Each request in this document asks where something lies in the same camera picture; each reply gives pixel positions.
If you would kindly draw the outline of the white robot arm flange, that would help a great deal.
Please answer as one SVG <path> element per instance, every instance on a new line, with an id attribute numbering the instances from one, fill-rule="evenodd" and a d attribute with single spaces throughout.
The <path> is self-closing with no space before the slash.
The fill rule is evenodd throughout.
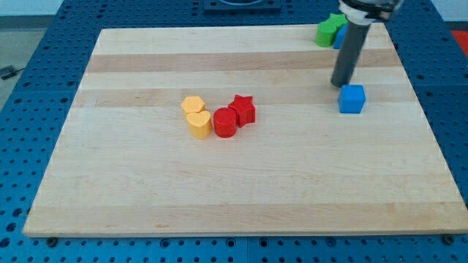
<path id="1" fill-rule="evenodd" d="M 403 3 L 404 0 L 339 0 L 339 10 L 349 22 L 367 26 L 376 20 L 388 22 Z"/>

